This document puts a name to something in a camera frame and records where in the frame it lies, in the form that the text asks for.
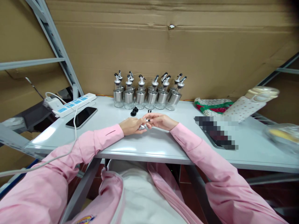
white shirt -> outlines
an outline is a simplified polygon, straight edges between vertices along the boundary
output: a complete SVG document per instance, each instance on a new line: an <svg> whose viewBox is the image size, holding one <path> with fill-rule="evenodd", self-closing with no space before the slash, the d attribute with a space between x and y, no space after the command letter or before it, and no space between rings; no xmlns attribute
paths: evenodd
<svg viewBox="0 0 299 224"><path fill-rule="evenodd" d="M108 170L119 173L124 181L121 224L186 224L156 188L146 162L110 160Z"/></svg>

charging cable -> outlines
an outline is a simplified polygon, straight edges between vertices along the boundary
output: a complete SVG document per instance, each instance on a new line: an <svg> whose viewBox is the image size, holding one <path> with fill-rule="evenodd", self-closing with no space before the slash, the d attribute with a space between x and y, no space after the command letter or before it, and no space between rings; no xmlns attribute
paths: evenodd
<svg viewBox="0 0 299 224"><path fill-rule="evenodd" d="M57 96L56 94L51 93L51 92L46 92L46 97L48 97L48 94L52 94L52 95L56 96L56 97L59 98L62 102L64 102L65 104L67 104L63 99L61 99L61 98L60 98L59 96ZM69 150L69 152L68 152L67 154L64 154L64 155L62 155L62 156L58 156L58 157L56 157L56 158L53 158L53 159L51 159L51 160L49 160L49 161L47 161L47 162L45 162L45 163L43 163L43 164L41 164L41 165L39 165L39 166L30 168L30 169L26 169L26 170L10 170L10 171L1 172L1 173L0 173L0 177L9 176L9 175L15 175L15 174L28 173L28 172L30 172L30 171L37 170L38 168L41 168L41 167L43 167L43 166L49 164L50 162L53 162L54 160L57 160L57 159L60 159L60 158L62 158L62 157L64 157L64 156L69 155L69 154L72 152L73 147L74 147L74 145L75 145L75 143L76 143L76 141L77 141L77 127L76 127L75 119L76 119L76 115L77 115L77 112L78 112L78 108L79 108L79 107L77 106L76 110L74 110L74 109L71 107L71 109L72 109L73 111L75 111L75 117L74 117L75 141L74 141L74 143L72 144L71 149Z"/></svg>

white power strip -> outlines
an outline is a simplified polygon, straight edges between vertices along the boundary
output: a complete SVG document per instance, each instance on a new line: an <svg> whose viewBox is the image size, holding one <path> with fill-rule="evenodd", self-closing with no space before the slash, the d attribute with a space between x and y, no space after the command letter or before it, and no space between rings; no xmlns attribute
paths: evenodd
<svg viewBox="0 0 299 224"><path fill-rule="evenodd" d="M74 112L71 107L76 110L77 107L80 108L84 105L86 105L87 102L91 102L97 98L96 95L92 93L85 94L82 97L79 97L78 99L73 100L72 102L69 102L68 104L65 104L63 108L59 110L53 110L53 113L56 114L55 117L65 117L66 115L69 115L71 112Z"/></svg>

hand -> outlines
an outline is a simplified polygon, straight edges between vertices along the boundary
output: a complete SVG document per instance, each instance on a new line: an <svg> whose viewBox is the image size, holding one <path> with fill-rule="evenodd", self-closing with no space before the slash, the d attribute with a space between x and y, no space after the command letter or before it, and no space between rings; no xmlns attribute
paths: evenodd
<svg viewBox="0 0 299 224"><path fill-rule="evenodd" d="M152 129L152 127L157 127L164 129L166 131L170 131L175 126L178 125L178 122L175 120L172 120L169 116L165 114L159 114L159 113L147 113L143 116L143 119L150 120L146 123L146 126L148 129Z"/></svg>
<svg viewBox="0 0 299 224"><path fill-rule="evenodd" d="M140 125L145 124L146 120L143 118L127 118L123 122L119 123L124 135L132 135L132 134L142 134L146 132L146 129L138 130Z"/></svg>

person's left hand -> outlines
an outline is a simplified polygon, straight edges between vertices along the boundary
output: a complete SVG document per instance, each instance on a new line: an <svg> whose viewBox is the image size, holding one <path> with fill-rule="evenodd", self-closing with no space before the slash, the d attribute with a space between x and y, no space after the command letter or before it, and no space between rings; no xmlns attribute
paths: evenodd
<svg viewBox="0 0 299 224"><path fill-rule="evenodd" d="M146 120L143 118L127 118L123 122L119 123L124 135L132 135L132 134L142 134L146 132L146 129L138 130L140 125L145 124Z"/></svg>

